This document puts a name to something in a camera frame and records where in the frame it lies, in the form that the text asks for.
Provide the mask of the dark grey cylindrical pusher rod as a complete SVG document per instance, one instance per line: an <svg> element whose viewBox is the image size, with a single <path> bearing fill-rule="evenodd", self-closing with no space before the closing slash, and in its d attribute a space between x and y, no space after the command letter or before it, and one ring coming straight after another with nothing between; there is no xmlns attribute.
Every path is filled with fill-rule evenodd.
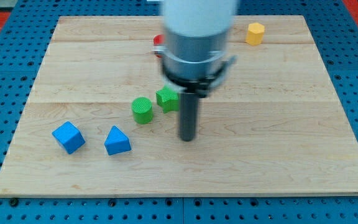
<svg viewBox="0 0 358 224"><path fill-rule="evenodd" d="M179 137L192 141L196 134L199 98L192 93L181 93L179 100Z"/></svg>

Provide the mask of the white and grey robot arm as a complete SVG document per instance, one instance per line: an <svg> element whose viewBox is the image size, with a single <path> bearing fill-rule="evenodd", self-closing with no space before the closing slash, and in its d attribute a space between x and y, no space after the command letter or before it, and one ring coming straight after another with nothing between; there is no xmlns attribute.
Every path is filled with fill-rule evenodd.
<svg viewBox="0 0 358 224"><path fill-rule="evenodd" d="M229 67L227 39L238 0L164 0L160 6L161 56L166 86L179 94L178 134L183 141L196 136L199 100L222 84Z"/></svg>

